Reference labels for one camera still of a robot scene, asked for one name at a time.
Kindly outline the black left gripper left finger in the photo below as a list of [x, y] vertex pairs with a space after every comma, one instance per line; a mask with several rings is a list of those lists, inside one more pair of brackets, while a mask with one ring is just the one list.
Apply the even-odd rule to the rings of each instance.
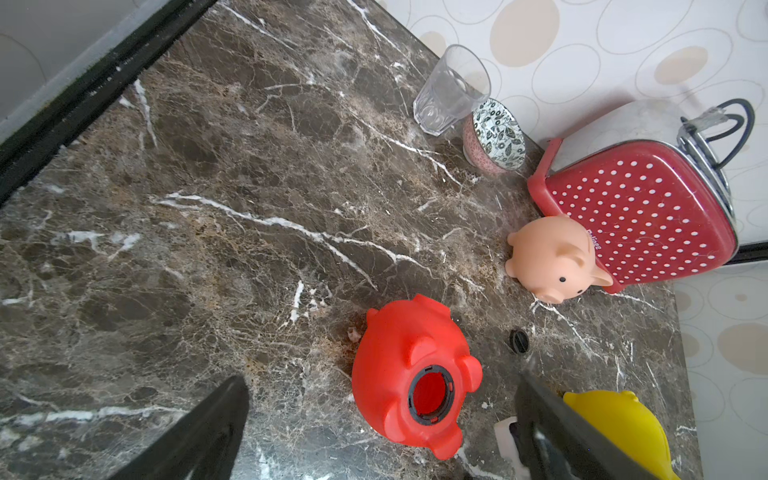
[[249, 411], [243, 377], [225, 380], [113, 479], [228, 479]]

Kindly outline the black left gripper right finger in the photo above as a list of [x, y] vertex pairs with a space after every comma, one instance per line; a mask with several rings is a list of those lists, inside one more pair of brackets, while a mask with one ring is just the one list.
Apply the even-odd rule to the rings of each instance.
[[533, 479], [651, 479], [653, 475], [528, 372], [515, 394], [522, 463]]

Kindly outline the red piggy bank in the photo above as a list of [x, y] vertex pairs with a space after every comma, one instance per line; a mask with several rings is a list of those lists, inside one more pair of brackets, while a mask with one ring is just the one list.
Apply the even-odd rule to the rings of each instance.
[[450, 309], [417, 295], [369, 310], [366, 323], [351, 376], [361, 415], [392, 442], [452, 458], [463, 443], [458, 416], [483, 370]]

